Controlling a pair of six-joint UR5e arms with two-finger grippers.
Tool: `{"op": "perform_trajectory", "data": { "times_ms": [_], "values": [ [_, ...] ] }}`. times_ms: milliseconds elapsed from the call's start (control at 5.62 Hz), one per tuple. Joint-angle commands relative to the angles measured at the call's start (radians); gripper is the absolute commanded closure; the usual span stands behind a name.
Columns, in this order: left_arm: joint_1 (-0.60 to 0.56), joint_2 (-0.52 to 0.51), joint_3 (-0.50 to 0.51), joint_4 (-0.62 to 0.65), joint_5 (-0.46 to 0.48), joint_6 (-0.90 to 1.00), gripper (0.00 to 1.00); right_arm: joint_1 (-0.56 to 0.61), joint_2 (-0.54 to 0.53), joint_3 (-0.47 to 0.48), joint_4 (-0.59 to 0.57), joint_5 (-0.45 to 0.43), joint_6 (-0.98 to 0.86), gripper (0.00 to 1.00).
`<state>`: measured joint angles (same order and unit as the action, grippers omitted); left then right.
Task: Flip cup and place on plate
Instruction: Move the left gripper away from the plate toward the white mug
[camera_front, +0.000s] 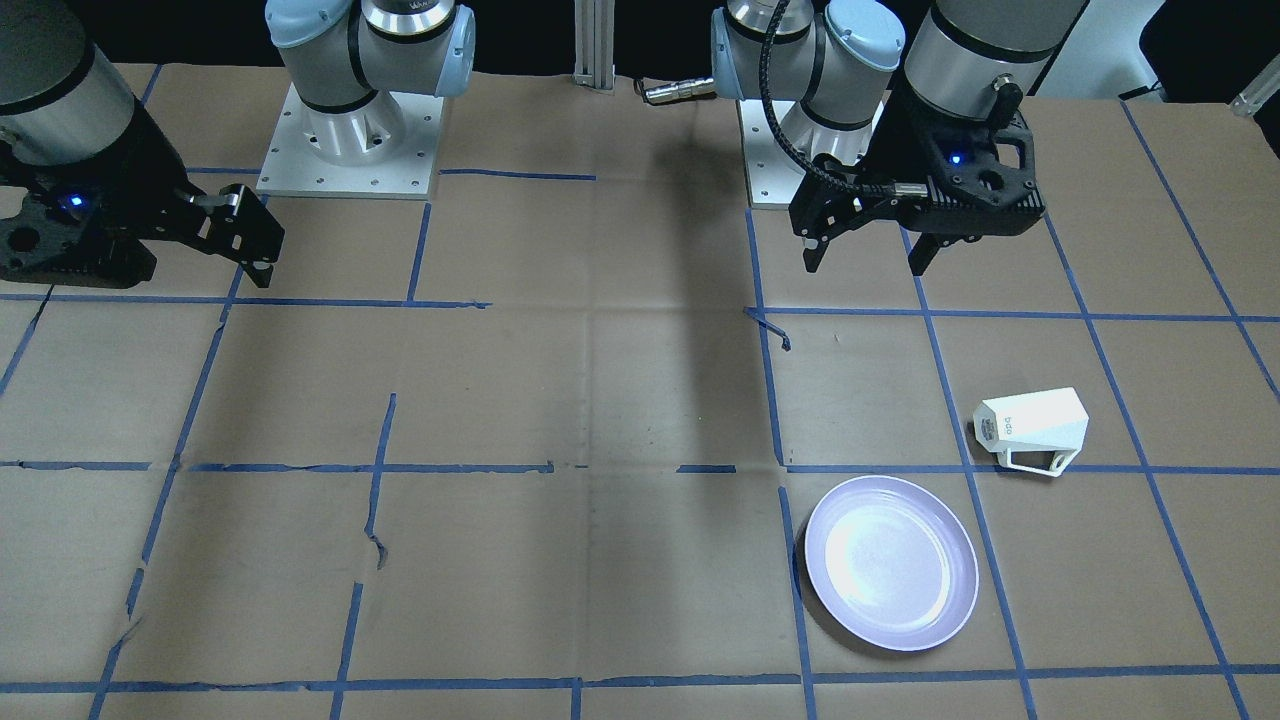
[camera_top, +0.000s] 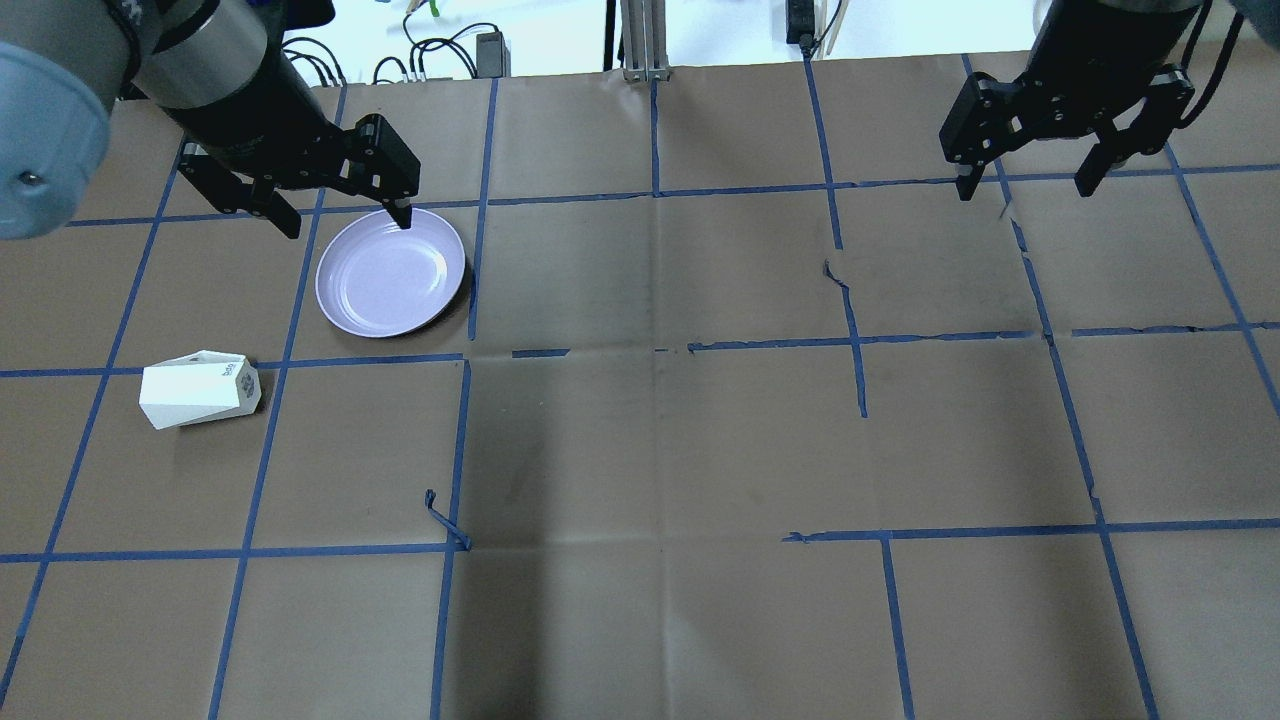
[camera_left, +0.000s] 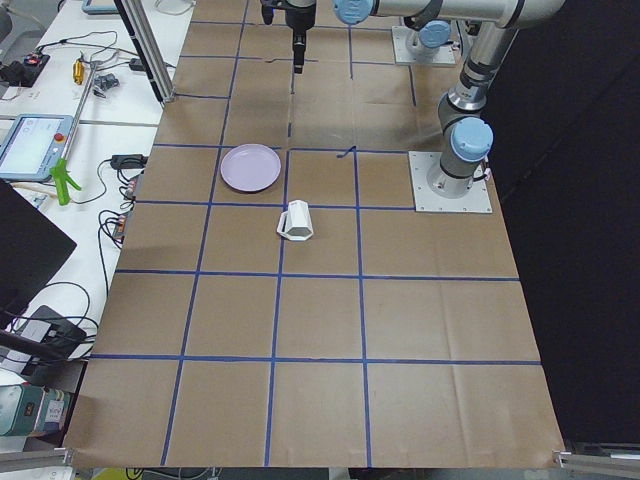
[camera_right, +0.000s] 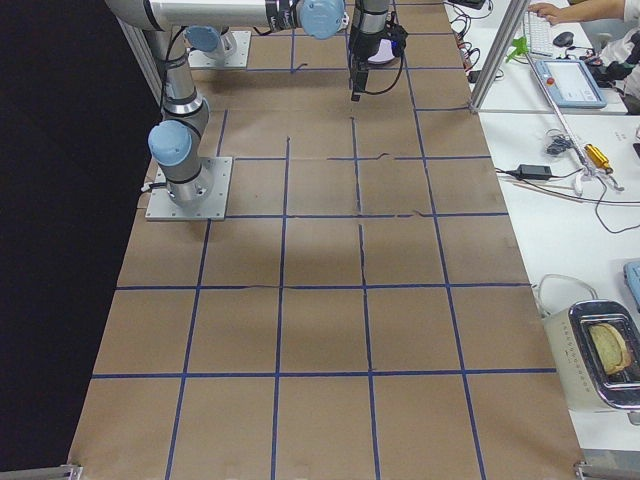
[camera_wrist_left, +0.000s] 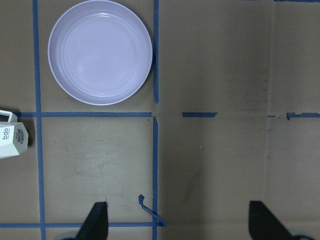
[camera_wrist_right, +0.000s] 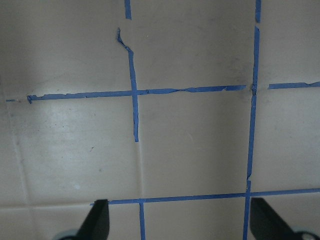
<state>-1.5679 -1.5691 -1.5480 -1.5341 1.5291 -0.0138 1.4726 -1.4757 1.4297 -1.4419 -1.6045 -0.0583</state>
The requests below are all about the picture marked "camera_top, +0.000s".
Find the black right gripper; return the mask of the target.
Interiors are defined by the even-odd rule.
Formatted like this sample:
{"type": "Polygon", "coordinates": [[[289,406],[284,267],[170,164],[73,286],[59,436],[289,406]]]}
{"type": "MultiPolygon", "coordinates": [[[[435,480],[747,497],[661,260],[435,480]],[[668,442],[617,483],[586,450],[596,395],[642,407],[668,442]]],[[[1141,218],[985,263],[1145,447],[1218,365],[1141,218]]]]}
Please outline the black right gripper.
{"type": "Polygon", "coordinates": [[[1098,140],[1074,173],[1080,197],[1135,152],[1157,152],[1179,128],[1194,85],[1170,53],[1189,20],[1047,20],[1011,82],[966,77],[940,129],[961,201],[979,173],[1030,141],[1098,140]]]}

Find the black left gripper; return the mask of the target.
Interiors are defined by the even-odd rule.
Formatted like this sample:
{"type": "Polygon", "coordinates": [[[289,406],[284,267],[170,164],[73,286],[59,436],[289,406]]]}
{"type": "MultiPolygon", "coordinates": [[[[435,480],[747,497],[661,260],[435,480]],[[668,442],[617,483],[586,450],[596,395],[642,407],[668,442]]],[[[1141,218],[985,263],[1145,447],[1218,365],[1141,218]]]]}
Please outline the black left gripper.
{"type": "Polygon", "coordinates": [[[380,114],[356,127],[330,122],[293,67],[260,67],[241,88],[177,123],[198,151],[183,151],[179,173],[224,213],[250,211],[288,240],[301,215],[283,190],[337,190],[381,204],[396,224],[412,227],[421,161],[380,114]]]}

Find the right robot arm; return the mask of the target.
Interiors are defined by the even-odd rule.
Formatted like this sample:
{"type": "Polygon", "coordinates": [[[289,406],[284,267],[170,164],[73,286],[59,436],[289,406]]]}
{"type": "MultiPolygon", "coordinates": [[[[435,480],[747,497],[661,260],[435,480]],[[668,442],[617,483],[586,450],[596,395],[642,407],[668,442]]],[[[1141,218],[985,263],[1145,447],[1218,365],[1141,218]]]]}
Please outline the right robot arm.
{"type": "Polygon", "coordinates": [[[1156,154],[1194,123],[1222,81],[1244,26],[1277,46],[1277,4],[1235,1],[1208,83],[1188,76],[1208,1],[1053,1],[1023,72],[1010,82],[966,77],[941,129],[957,168],[957,196],[977,191],[986,168],[1032,141],[1097,141],[1074,176],[1089,197],[1129,158],[1156,154]]]}

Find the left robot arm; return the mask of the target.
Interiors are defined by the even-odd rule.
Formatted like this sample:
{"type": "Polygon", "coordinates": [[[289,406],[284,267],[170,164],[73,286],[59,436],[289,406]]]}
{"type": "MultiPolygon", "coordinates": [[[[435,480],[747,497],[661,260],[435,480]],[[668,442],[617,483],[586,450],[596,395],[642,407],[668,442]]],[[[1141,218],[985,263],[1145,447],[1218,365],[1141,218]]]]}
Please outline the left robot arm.
{"type": "Polygon", "coordinates": [[[110,115],[137,88],[184,135],[178,172],[215,209],[300,234],[285,193],[379,202],[406,229],[420,160],[389,120],[329,120],[284,36],[328,24],[329,1],[5,1],[1,234],[67,224],[102,164],[110,115]]]}

